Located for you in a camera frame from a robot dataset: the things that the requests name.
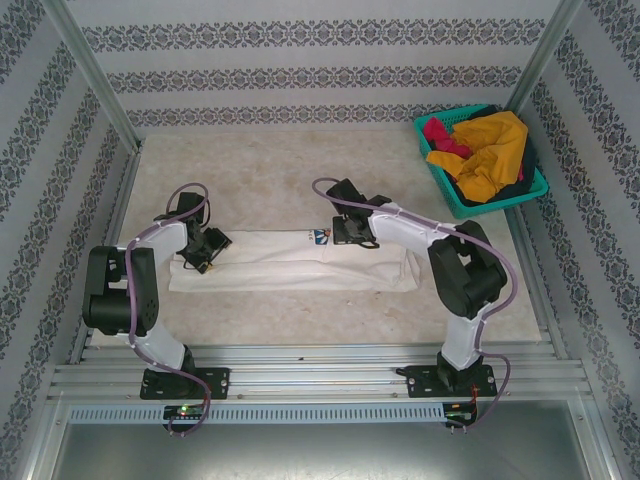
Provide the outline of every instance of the yellow cloth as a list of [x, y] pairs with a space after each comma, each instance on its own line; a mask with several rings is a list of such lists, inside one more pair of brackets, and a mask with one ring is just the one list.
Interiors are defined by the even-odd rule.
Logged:
[[467, 200], [485, 203], [518, 180], [528, 129], [512, 112], [467, 120], [453, 130], [451, 138], [470, 147], [473, 155], [465, 160], [434, 150], [427, 161], [455, 178]]

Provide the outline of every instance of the clothing pile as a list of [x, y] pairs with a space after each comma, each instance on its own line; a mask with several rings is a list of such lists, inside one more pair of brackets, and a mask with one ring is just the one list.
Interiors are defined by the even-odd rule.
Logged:
[[451, 135], [432, 117], [423, 134], [432, 148], [427, 161], [447, 173], [463, 205], [506, 200], [531, 189], [537, 153], [527, 126], [512, 112], [486, 107], [454, 125]]

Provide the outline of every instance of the white towel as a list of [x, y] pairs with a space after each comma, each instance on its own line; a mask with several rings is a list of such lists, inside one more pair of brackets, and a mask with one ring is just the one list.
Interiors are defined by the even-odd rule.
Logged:
[[169, 290], [408, 292], [418, 288], [420, 267], [413, 253], [394, 243], [375, 250], [334, 245], [328, 229], [225, 234], [233, 243], [204, 275], [185, 269], [184, 259], [176, 255], [171, 261]]

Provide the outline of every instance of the mounting plate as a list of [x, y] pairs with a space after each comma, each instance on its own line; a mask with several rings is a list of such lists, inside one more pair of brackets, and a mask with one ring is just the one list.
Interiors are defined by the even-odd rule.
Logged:
[[435, 365], [411, 365], [397, 369], [396, 373], [406, 377], [409, 398], [470, 397], [473, 385], [478, 388], [478, 397], [495, 397], [498, 393], [490, 365], [478, 367], [476, 375], [453, 392], [438, 378], [437, 371]]
[[[228, 368], [196, 368], [195, 376], [204, 380], [211, 390], [212, 400], [226, 400], [229, 393]], [[158, 375], [147, 369], [144, 371], [142, 386], [140, 387], [140, 398], [142, 400], [183, 400], [204, 398], [204, 388], [200, 384], [193, 383], [193, 389], [188, 395], [177, 394], [171, 388], [166, 388], [163, 382], [158, 381]]]

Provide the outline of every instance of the cable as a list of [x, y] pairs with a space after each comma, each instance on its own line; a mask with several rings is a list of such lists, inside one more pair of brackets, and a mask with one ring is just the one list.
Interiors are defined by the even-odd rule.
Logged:
[[385, 207], [384, 205], [382, 205], [380, 207], [376, 207], [374, 205], [367, 205], [365, 203], [349, 202], [347, 200], [334, 198], [331, 195], [328, 195], [327, 193], [321, 191], [318, 188], [318, 184], [321, 183], [321, 182], [338, 183], [339, 181], [340, 180], [337, 180], [337, 179], [331, 178], [331, 177], [321, 177], [321, 178], [317, 178], [317, 179], [315, 179], [313, 181], [313, 183], [311, 184], [311, 188], [313, 189], [313, 191], [316, 194], [320, 195], [322, 198], [325, 198], [325, 199], [329, 200], [331, 203], [337, 203], [339, 205], [345, 205], [347, 207], [366, 208], [368, 210], [373, 210], [375, 212], [383, 212], [383, 213], [388, 213], [388, 214], [394, 215], [394, 216], [396, 216], [396, 215], [397, 216], [401, 216], [401, 217], [407, 218], [409, 220], [412, 220], [412, 221], [414, 221], [414, 222], [416, 222], [416, 223], [418, 223], [420, 225], [423, 225], [423, 226], [425, 226], [427, 228], [430, 228], [432, 230], [437, 230], [437, 231], [446, 233], [448, 235], [453, 235], [454, 237], [461, 238], [462, 240], [464, 240], [466, 242], [473, 243], [474, 245], [477, 245], [480, 248], [483, 248], [487, 252], [489, 252], [492, 255], [494, 255], [498, 260], [500, 260], [500, 263], [502, 263], [502, 265], [505, 267], [505, 270], [508, 272], [509, 279], [511, 280], [511, 292], [509, 293], [509, 296], [502, 303], [496, 305], [493, 308], [490, 308], [489, 310], [487, 310], [486, 312], [484, 312], [482, 314], [480, 326], [478, 327], [478, 330], [476, 332], [476, 337], [475, 337], [474, 342], [473, 342], [474, 348], [476, 349], [476, 351], [480, 355], [484, 355], [487, 358], [499, 358], [506, 365], [506, 373], [505, 373], [505, 376], [504, 376], [504, 381], [502, 382], [502, 385], [498, 389], [498, 392], [497, 392], [495, 398], [493, 399], [493, 401], [489, 405], [489, 408], [484, 413], [484, 415], [482, 415], [480, 418], [478, 418], [478, 420], [476, 420], [472, 425], [467, 427], [466, 430], [470, 430], [472, 428], [475, 428], [479, 423], [481, 423], [481, 421], [483, 421], [485, 419], [485, 417], [488, 414], [490, 414], [493, 411], [495, 406], [498, 404], [498, 401], [500, 400], [500, 397], [502, 397], [502, 394], [504, 393], [505, 389], [507, 388], [507, 384], [509, 383], [509, 379], [511, 377], [511, 362], [509, 362], [509, 359], [505, 355], [502, 355], [502, 354], [499, 354], [499, 353], [487, 353], [487, 352], [485, 352], [484, 350], [482, 350], [482, 348], [480, 346], [480, 340], [481, 340], [482, 332], [484, 330], [484, 326], [485, 326], [485, 324], [487, 322], [487, 319], [491, 315], [495, 315], [496, 313], [504, 310], [516, 298], [516, 295], [518, 293], [518, 277], [516, 276], [516, 271], [513, 268], [513, 265], [511, 265], [511, 262], [507, 259], [507, 257], [505, 257], [501, 252], [496, 250], [494, 247], [492, 247], [488, 243], [485, 243], [482, 240], [479, 240], [479, 239], [477, 239], [475, 237], [472, 237], [470, 235], [466, 235], [464, 233], [458, 232], [457, 230], [454, 230], [452, 228], [444, 227], [439, 222], [436, 222], [435, 220], [431, 220], [429, 218], [421, 217], [420, 215], [416, 215], [414, 213], [406, 212], [406, 211], [404, 211], [402, 209], [396, 209], [396, 208], [392, 208], [392, 207]]
[[471, 386], [471, 403], [473, 403], [473, 412], [471, 412], [473, 415], [478, 411], [478, 387], [475, 383]]
[[211, 203], [209, 203], [209, 199], [207, 199], [207, 219], [200, 226], [206, 227], [209, 224], [209, 220], [211, 220]]
[[149, 235], [151, 235], [153, 232], [155, 232], [159, 228], [165, 227], [172, 223], [177, 223], [183, 218], [189, 217], [194, 213], [198, 212], [201, 208], [204, 208], [207, 200], [209, 199], [209, 190], [207, 190], [207, 187], [205, 187], [201, 183], [191, 182], [191, 183], [186, 183], [182, 185], [175, 192], [173, 192], [173, 194], [171, 194], [171, 197], [169, 198], [169, 202], [167, 202], [167, 211], [169, 209], [169, 206], [171, 205], [171, 202], [176, 197], [176, 195], [178, 195], [178, 193], [182, 192], [184, 189], [188, 187], [201, 188], [204, 191], [204, 200], [202, 200], [202, 202], [200, 202], [196, 207], [192, 208], [191, 210], [185, 213], [182, 213], [180, 215], [177, 215], [175, 217], [172, 217], [168, 220], [162, 220], [158, 223], [155, 223], [151, 227], [140, 232], [138, 235], [136, 235], [136, 237], [133, 240], [129, 242], [129, 244], [127, 245], [127, 250], [125, 251], [125, 255], [124, 255], [125, 268], [126, 268], [126, 271], [130, 274], [127, 289], [129, 291], [129, 303], [131, 306], [131, 327], [129, 330], [129, 344], [131, 345], [131, 348], [142, 361], [148, 363], [149, 365], [152, 365], [155, 368], [159, 368], [160, 370], [164, 370], [165, 372], [174, 373], [176, 375], [180, 375], [184, 378], [192, 380], [193, 382], [199, 384], [200, 386], [202, 386], [202, 388], [204, 388], [205, 398], [202, 403], [204, 410], [202, 412], [202, 415], [200, 416], [200, 420], [198, 420], [196, 424], [194, 424], [189, 430], [185, 432], [175, 432], [174, 430], [171, 429], [171, 425], [173, 424], [173, 418], [169, 420], [169, 425], [168, 425], [169, 434], [178, 435], [181, 438], [184, 438], [187, 435], [190, 435], [193, 432], [195, 432], [198, 428], [202, 426], [202, 424], [206, 420], [207, 416], [209, 415], [209, 408], [211, 407], [211, 389], [209, 388], [209, 385], [207, 385], [205, 381], [199, 379], [195, 375], [191, 375], [190, 373], [183, 372], [182, 370], [172, 368], [168, 365], [160, 364], [155, 360], [147, 357], [144, 354], [144, 352], [140, 350], [140, 348], [137, 346], [136, 329], [138, 327], [138, 304], [137, 304], [137, 298], [136, 298], [136, 285], [135, 285], [134, 276], [132, 273], [133, 266], [131, 262], [131, 252], [136, 248], [138, 243], [143, 241], [145, 238], [147, 238]]
[[188, 263], [189, 263], [189, 260], [185, 259], [184, 262], [182, 263], [182, 268], [184, 268], [185, 270], [197, 270], [196, 267], [187, 268]]

